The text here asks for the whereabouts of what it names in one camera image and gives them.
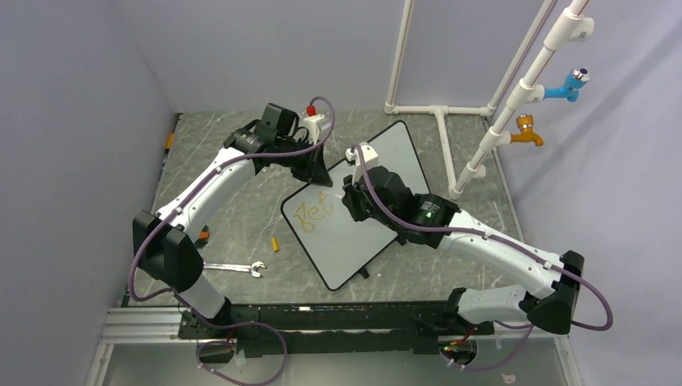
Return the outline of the white whiteboard black frame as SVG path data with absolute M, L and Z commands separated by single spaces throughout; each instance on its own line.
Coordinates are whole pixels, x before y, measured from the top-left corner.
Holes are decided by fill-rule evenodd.
M 379 155 L 379 164 L 399 174 L 414 193 L 429 193 L 425 172 L 403 121 L 391 124 L 368 144 Z M 281 213 L 309 257 L 324 285 L 338 290 L 369 261 L 396 239 L 396 233 L 376 220 L 355 222 L 342 200 L 343 178 L 352 167 L 340 160 L 329 169 L 333 186 L 306 184 L 286 197 Z

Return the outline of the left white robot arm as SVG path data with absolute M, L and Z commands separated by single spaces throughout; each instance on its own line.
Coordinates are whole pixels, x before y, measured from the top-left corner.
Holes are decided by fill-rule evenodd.
M 209 166 L 175 199 L 133 220 L 134 258 L 127 279 L 132 300 L 146 302 L 172 293 L 199 318 L 212 338 L 229 331 L 232 303 L 205 277 L 195 246 L 219 206 L 266 167 L 290 170 L 304 183 L 332 187 L 323 147 L 335 128 L 335 111 L 306 116 L 269 103 L 262 116 L 233 131 Z

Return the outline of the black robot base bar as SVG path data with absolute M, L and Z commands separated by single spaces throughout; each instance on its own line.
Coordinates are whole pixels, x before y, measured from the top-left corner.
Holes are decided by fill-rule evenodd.
M 208 325 L 182 314 L 183 340 L 230 339 L 249 358 L 280 354 L 409 351 L 436 355 L 447 340 L 493 335 L 492 322 L 472 325 L 444 301 L 234 304 L 225 322 Z

